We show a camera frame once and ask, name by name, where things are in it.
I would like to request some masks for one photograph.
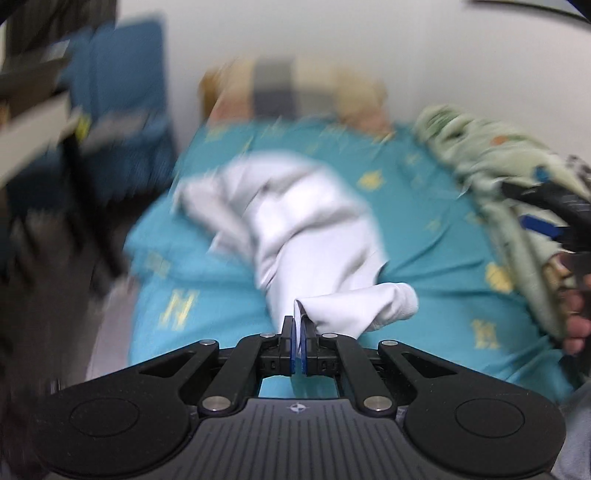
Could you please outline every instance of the white garment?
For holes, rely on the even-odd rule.
[[[187,215],[214,233],[211,249],[252,263],[277,332],[303,314],[319,333],[354,338],[418,309],[407,284],[376,285],[386,263],[365,202],[328,168],[267,151],[236,157],[175,191]]]

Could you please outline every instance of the crumpled quilt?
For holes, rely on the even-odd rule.
[[[275,330],[306,314],[319,333],[358,338],[418,309],[404,283],[376,285],[386,256],[369,206],[327,167],[284,151],[240,155],[174,192],[213,232],[211,250],[251,263]]]
[[[537,171],[542,167],[552,181],[583,198],[589,198],[586,186],[557,154],[528,133],[504,122],[478,118],[452,105],[425,108],[414,125],[414,133],[441,163],[454,170],[465,190],[471,189],[491,238],[533,315],[551,336],[563,338],[563,313],[543,273],[560,246],[523,230],[518,217],[530,213],[557,225],[564,223],[551,212],[505,199],[500,183],[509,177],[524,186],[539,184]]]

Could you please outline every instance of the teal bed sheet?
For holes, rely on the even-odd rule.
[[[202,174],[247,151],[291,150],[322,161],[362,195],[377,218],[389,262],[380,282],[407,282],[418,313],[361,336],[365,347],[396,339],[452,362],[538,391],[554,401],[571,393],[562,353],[541,336],[525,300],[493,251],[469,194],[401,127],[392,141],[321,122],[251,123],[200,129],[177,163],[177,179]],[[271,329],[252,271],[208,254],[210,236],[165,194],[126,241],[142,282],[130,364],[203,338],[222,348]],[[261,395],[331,396],[327,379],[272,378]]]

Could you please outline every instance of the dark curtain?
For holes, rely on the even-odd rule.
[[[115,21],[117,0],[28,0],[8,19],[6,57],[47,47],[65,35]]]

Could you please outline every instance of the bed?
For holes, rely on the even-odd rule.
[[[359,338],[376,348],[397,339],[452,362],[530,388],[554,401],[572,392],[562,353],[532,320],[492,246],[470,194],[449,169],[398,125],[375,140],[330,121],[249,121],[200,128],[176,166],[175,184],[245,152],[290,150],[327,164],[372,207],[389,262],[380,282],[406,282],[419,297],[410,320]],[[137,364],[200,339],[222,348],[269,331],[265,299],[239,260],[208,253],[211,238],[170,193],[130,232],[125,250],[140,289],[128,362]],[[331,380],[266,379],[261,396],[330,397]]]

